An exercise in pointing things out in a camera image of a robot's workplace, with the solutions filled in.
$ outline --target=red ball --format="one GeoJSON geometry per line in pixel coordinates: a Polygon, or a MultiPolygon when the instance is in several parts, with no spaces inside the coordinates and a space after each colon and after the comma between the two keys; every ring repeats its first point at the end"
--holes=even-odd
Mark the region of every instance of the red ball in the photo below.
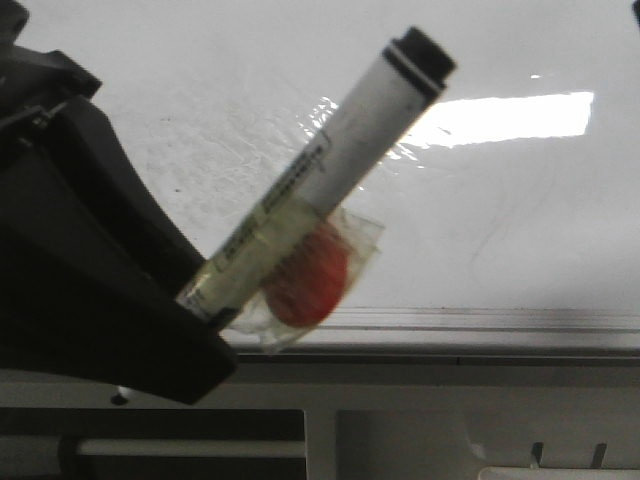
{"type": "Polygon", "coordinates": [[[265,280],[269,309],[291,327],[317,325],[342,299],[348,263],[349,249],[338,231],[321,224],[265,280]]]}

